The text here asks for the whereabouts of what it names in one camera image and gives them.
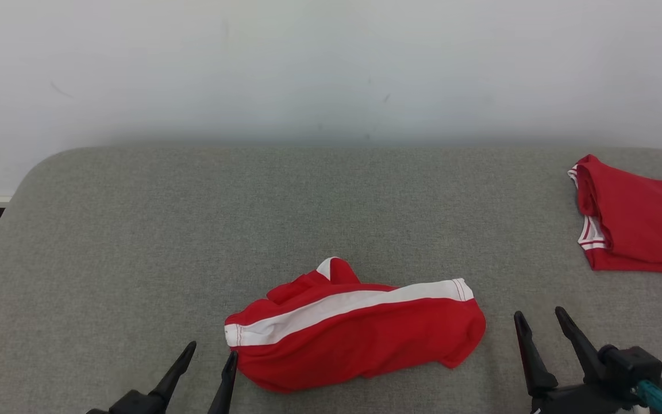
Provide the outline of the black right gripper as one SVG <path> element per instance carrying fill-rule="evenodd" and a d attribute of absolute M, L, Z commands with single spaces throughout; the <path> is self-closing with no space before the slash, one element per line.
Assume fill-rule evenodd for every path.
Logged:
<path fill-rule="evenodd" d="M 616 413 L 631 407 L 631 387 L 600 382 L 605 366 L 598 351 L 572 317 L 561 306 L 555 307 L 563 335 L 572 347 L 584 372 L 585 384 L 557 388 L 559 382 L 546 369 L 533 341 L 533 333 L 521 311 L 513 320 L 517 331 L 518 348 L 522 359 L 526 388 L 532 398 L 533 413 Z"/>

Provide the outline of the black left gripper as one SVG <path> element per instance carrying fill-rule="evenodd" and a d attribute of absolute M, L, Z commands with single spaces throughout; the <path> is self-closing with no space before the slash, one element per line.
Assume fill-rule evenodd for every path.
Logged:
<path fill-rule="evenodd" d="M 118 399 L 118 401 L 116 401 L 116 403 L 107 411 L 94 408 L 87 411 L 87 414 L 166 413 L 166 409 L 171 401 L 179 379 L 191 364 L 196 347 L 196 341 L 189 342 L 180 356 L 171 365 L 170 369 L 168 369 L 160 382 L 158 382 L 149 394 L 142 394 L 136 390 L 130 390 L 127 394 Z M 237 360 L 237 351 L 231 351 L 223 369 L 221 370 L 221 383 L 216 391 L 211 406 L 208 409 L 208 414 L 229 413 L 234 383 L 236 383 Z"/>

